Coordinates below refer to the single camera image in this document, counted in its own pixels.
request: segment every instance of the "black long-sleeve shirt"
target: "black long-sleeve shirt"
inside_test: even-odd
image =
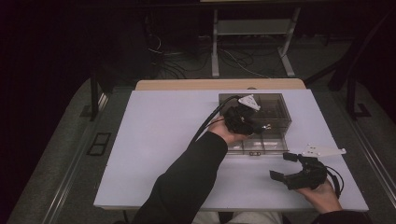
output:
[[[206,132],[158,177],[133,223],[192,223],[215,184],[227,150],[221,137]],[[347,211],[320,215],[318,221],[320,224],[370,223],[364,214]]]

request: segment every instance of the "floor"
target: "floor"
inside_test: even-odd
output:
[[[163,57],[153,60],[158,79],[212,78],[210,39],[202,36],[200,51],[186,54],[172,46],[151,46]],[[313,76],[324,67],[340,59],[350,42],[331,42],[324,45],[322,36],[294,38],[288,56],[297,78]],[[238,36],[219,41],[220,78],[287,78],[276,49],[282,44],[281,36]],[[357,103],[364,104],[371,117],[350,119],[344,107],[346,90],[329,91],[327,83],[332,74],[307,86],[312,90],[339,147],[348,149],[344,156],[362,195],[369,205],[368,215],[376,224],[396,221],[396,204],[389,198],[387,183],[396,179],[396,125],[391,122],[370,93],[358,85]],[[112,144],[117,136],[123,110],[133,85],[120,81],[112,93],[101,98],[100,113],[90,121],[90,81],[81,86],[67,107],[59,126],[51,138],[43,157],[35,169],[8,223],[114,223],[128,218],[134,211],[106,211],[94,207],[93,200],[99,187]],[[103,156],[86,155],[97,133],[111,133]],[[389,172],[389,181],[379,173],[378,163],[368,158],[373,154]],[[310,223],[315,212],[287,213],[292,223]]]

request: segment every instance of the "person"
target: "person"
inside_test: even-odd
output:
[[[208,130],[157,178],[147,201],[135,214],[133,223],[192,223],[201,215],[216,218],[216,213],[198,213],[199,209],[214,186],[219,165],[227,154],[227,144],[247,138],[242,134],[230,133],[222,117],[214,119]],[[328,180],[317,189],[296,191],[318,210],[316,221],[320,224],[371,223],[363,213],[344,211]],[[258,220],[268,222],[251,221],[249,218],[252,215],[239,213],[234,217],[235,223],[282,222],[274,213],[256,213]]]

